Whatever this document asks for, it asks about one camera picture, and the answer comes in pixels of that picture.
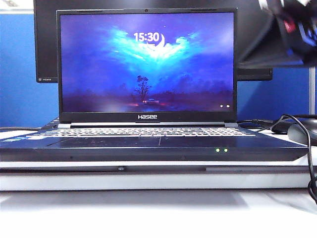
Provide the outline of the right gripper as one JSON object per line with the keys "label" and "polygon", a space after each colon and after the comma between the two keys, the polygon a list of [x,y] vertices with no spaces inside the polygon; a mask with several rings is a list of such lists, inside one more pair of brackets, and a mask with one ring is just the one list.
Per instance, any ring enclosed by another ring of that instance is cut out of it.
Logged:
{"label": "right gripper", "polygon": [[239,67],[311,67],[317,60],[317,2],[261,0],[260,8],[274,17],[238,14]]}

